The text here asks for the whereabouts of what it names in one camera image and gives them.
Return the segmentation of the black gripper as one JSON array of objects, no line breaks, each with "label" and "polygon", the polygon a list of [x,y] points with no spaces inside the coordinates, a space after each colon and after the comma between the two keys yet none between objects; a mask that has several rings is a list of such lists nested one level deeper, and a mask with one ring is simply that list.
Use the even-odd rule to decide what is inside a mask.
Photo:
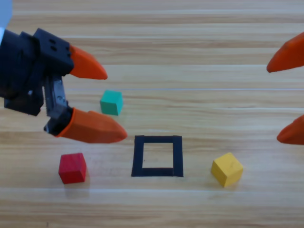
[{"label": "black gripper", "polygon": [[42,105],[58,118],[68,110],[62,77],[106,80],[97,59],[38,28],[34,35],[4,31],[0,45],[0,96],[5,108],[36,116]]}]

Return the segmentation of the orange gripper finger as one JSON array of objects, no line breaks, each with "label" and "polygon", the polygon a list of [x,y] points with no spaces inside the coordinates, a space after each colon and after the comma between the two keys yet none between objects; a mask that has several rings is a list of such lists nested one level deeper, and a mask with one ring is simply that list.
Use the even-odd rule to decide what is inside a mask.
[{"label": "orange gripper finger", "polygon": [[289,70],[304,65],[304,33],[285,42],[269,61],[269,73]]},{"label": "orange gripper finger", "polygon": [[112,117],[70,107],[58,119],[50,118],[44,130],[54,137],[85,143],[117,143],[128,136],[126,130]]},{"label": "orange gripper finger", "polygon": [[286,126],[277,136],[277,140],[285,144],[304,143],[304,116],[296,118],[291,124]]}]

